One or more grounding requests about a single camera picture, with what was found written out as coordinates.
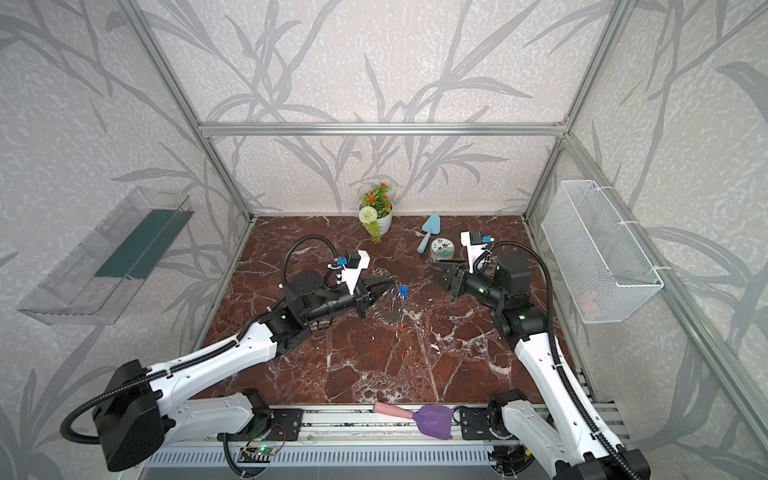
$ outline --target brown marble surface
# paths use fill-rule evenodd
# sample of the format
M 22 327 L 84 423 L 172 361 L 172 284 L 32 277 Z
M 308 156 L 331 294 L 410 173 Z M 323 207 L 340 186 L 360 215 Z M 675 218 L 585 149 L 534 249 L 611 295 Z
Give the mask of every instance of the brown marble surface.
M 280 295 L 280 261 L 290 244 L 308 233 L 331 239 L 339 252 L 368 251 L 372 272 L 386 268 L 408 287 L 400 328 L 355 313 L 336 317 L 326 330 L 287 356 L 225 379 L 200 397 L 258 389 L 270 404 L 487 402 L 492 393 L 517 388 L 541 402 L 533 379 L 496 333 L 488 309 L 474 298 L 443 291 L 416 248 L 426 217 L 395 217 L 383 242 L 370 240 L 356 217 L 262 217 L 248 240 L 204 345 L 233 335 Z M 480 230 L 497 241 L 529 244 L 520 217 L 442 217 L 440 237 L 458 247 L 459 233 Z M 300 270 L 326 271 L 329 256 L 318 242 L 294 254 L 289 277 Z M 457 249 L 458 258 L 464 252 Z M 534 269 L 532 298 L 543 308 L 544 279 Z M 561 348 L 567 346 L 560 338 Z

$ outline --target purple dustpan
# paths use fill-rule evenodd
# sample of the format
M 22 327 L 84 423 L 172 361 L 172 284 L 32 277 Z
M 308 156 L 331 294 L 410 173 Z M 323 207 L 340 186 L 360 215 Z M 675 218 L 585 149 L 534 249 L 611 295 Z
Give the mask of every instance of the purple dustpan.
M 401 419 L 412 419 L 424 435 L 441 440 L 451 438 L 453 412 L 446 406 L 424 405 L 418 412 L 411 412 L 388 403 L 376 402 L 373 404 L 373 411 Z

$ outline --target robotic arm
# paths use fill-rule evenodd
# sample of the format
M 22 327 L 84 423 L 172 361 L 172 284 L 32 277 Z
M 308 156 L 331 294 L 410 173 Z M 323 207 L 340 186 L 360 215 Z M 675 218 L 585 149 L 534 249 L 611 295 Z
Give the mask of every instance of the robotic arm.
M 556 479 L 607 480 L 650 478 L 650 468 L 639 450 L 628 451 L 584 394 L 554 336 L 552 286 L 544 261 L 525 245 L 499 242 L 480 232 L 463 232 L 467 260 L 440 260 L 433 268 L 441 273 L 444 290 L 454 296 L 468 293 L 491 309 L 498 333 L 507 340 L 533 377 L 554 420 L 554 428 L 518 391 L 492 396 L 488 404 L 491 431 L 499 438 L 512 435 Z M 547 281 L 547 314 L 530 304 L 531 271 L 528 258 L 503 253 L 493 276 L 484 274 L 495 247 L 514 246 L 541 265 Z
M 333 258 L 329 272 L 323 277 L 316 271 L 304 271 L 288 282 L 290 256 L 307 240 L 321 240 L 329 247 Z M 312 336 L 312 323 L 353 307 L 364 318 L 366 309 L 393 285 L 388 277 L 363 274 L 368 265 L 364 250 L 340 256 L 325 237 L 298 239 L 282 262 L 284 296 L 266 312 L 249 321 L 238 334 L 189 355 L 146 368 L 138 360 L 125 363 L 115 371 L 103 394 L 67 416 L 61 435 L 77 443 L 101 444 L 108 469 L 119 472 L 142 462 L 162 445 L 211 432 L 266 429 L 267 419 L 259 417 L 263 402 L 257 393 L 190 398 L 240 370 L 295 349 Z M 337 284 L 331 285 L 329 278 L 334 273 Z M 96 437 L 72 430 L 72 422 L 90 408 L 94 408 Z

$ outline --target mesh basket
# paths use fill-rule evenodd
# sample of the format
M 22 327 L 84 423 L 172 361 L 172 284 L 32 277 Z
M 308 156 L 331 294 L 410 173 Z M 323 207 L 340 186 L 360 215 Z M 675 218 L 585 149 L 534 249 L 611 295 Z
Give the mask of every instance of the mesh basket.
M 592 180 L 560 182 L 541 228 L 585 323 L 620 322 L 664 286 Z

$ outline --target white wall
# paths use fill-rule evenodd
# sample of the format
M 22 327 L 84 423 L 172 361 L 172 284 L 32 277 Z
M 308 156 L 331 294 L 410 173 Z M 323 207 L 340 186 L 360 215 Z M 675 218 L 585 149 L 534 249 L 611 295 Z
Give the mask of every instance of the white wall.
M 765 2 L 638 2 L 576 127 L 763 392 L 767 48 Z M 557 182 L 575 178 L 565 155 L 531 219 L 552 265 L 541 220 Z M 768 478 L 765 456 L 658 295 L 623 322 L 585 326 L 556 283 L 594 386 L 618 404 L 654 478 Z
M 138 43 L 109 28 L 114 10 L 0 2 L 2 478 L 106 477 L 101 448 L 61 439 L 61 419 L 123 362 L 191 347 L 246 226 Z M 48 326 L 16 311 L 137 185 L 188 192 L 196 213 L 118 321 Z
M 140 4 L 205 121 L 554 122 L 613 0 Z M 444 137 L 358 137 L 344 150 L 341 137 L 320 140 L 217 147 L 254 211 L 354 211 L 361 183 L 385 181 L 396 213 L 520 214 L 554 143 L 463 137 L 442 150 Z

